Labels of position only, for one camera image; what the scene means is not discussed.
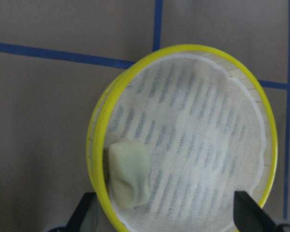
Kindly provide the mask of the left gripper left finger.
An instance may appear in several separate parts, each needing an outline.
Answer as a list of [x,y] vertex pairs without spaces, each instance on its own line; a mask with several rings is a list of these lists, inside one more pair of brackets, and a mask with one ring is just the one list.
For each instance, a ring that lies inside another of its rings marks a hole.
[[97,229],[97,195],[85,193],[68,221],[66,232],[95,232]]

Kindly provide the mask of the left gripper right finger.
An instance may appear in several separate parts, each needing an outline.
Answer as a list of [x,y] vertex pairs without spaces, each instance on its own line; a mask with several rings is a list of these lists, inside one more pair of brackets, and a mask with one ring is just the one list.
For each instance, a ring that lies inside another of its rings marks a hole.
[[273,232],[276,224],[245,191],[235,191],[233,220],[239,232]]

